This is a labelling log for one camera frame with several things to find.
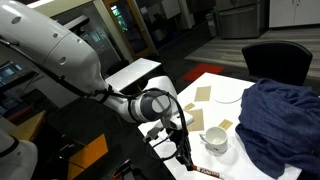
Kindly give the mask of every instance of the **small label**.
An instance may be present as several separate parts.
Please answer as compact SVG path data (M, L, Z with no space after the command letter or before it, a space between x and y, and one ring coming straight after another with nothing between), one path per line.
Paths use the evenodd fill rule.
M194 106L195 106L194 104L190 103L190 104L186 105L183 110L189 111L189 110L190 110L191 108L193 108Z
M228 130L231 125L232 125L232 122L225 119L219 124L219 127L223 128L224 130Z

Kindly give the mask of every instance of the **floor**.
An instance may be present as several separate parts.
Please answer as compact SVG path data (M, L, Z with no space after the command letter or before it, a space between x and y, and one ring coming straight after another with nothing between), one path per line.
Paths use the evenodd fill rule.
M165 73L174 83L178 93L191 83L181 77L199 64L199 62L185 60L184 58L210 41L212 38L209 34L207 25L201 24L160 50L160 61ZM244 68L228 66L221 72L221 75L246 80L248 72ZM306 84L312 86L320 94L320 83L307 80ZM78 176L77 179L111 179L111 174L115 168L128 158L132 160L136 168L141 170L137 179L174 179L163 163L153 160L147 155L145 145L142 142L143 137L137 129L137 124L119 120L114 111L93 100L78 99L50 115L46 122L47 128L53 128L54 131L67 134L83 143L89 143L100 134L105 134L109 152ZM39 136L51 137L53 134L55 133L50 133L48 130ZM46 139L39 140L39 142L47 149L50 149L50 145L54 146L56 143L55 140ZM52 168L49 171L45 170L44 167L38 167L37 177L64 179L65 164L66 162L64 162L64 165Z
M190 54L187 59L246 67L241 49L253 43L270 40L286 40L299 43L306 47L313 54L308 76L320 79L319 26L273 29L267 31L257 39L225 40L217 37Z

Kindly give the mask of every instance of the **black chair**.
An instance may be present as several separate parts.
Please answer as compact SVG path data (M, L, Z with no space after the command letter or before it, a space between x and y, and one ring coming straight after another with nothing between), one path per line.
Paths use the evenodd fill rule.
M249 76L302 86L312 60L305 47L288 41L266 41L242 49Z

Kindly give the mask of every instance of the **white mug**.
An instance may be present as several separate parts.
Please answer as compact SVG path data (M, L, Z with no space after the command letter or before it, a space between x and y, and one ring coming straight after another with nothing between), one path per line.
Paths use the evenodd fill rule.
M224 153L228 150L228 135L221 127L212 127L206 134L199 134L200 138L209 144L210 150L217 153Z

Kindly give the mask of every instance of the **blue cloth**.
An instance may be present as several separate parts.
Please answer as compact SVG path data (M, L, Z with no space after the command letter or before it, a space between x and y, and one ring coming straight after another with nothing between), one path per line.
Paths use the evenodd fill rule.
M261 79L242 95L236 132L251 161L277 179L284 164L319 174L320 98L309 88Z

